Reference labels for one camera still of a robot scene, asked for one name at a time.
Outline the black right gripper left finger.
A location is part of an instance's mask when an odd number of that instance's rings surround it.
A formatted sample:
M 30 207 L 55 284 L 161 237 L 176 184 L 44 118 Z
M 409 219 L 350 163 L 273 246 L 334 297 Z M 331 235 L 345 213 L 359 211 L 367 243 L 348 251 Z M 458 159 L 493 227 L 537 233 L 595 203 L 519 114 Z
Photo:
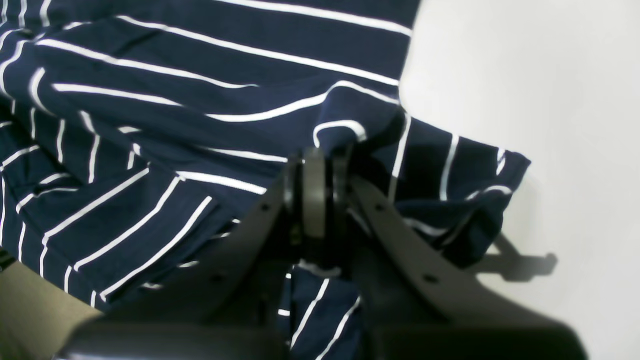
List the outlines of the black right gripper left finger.
M 79 326 L 57 360 L 287 360 L 285 275 L 316 260 L 316 150 L 295 153 L 231 234 L 162 289 Z

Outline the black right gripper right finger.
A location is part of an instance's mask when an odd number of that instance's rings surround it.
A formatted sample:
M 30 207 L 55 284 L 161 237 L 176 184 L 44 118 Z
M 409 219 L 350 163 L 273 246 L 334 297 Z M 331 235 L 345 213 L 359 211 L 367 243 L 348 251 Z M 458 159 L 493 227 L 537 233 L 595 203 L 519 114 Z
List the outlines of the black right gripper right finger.
M 348 151 L 315 150 L 315 264 L 361 292 L 366 360 L 584 360 L 576 333 L 445 260 Z

